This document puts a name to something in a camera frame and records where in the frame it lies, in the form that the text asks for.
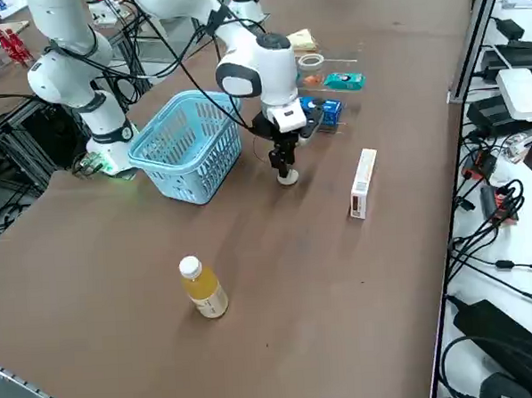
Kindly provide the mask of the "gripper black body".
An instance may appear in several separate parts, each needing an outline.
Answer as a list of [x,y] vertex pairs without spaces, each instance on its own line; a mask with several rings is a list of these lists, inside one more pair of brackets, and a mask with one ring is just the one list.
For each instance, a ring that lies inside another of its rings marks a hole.
[[262,112],[259,112],[250,126],[250,131],[256,137],[266,139],[273,144],[289,144],[294,146],[305,145],[310,141],[323,123],[324,112],[321,107],[314,107],[307,114],[304,114],[306,123],[291,131],[282,131],[275,120],[266,118]]

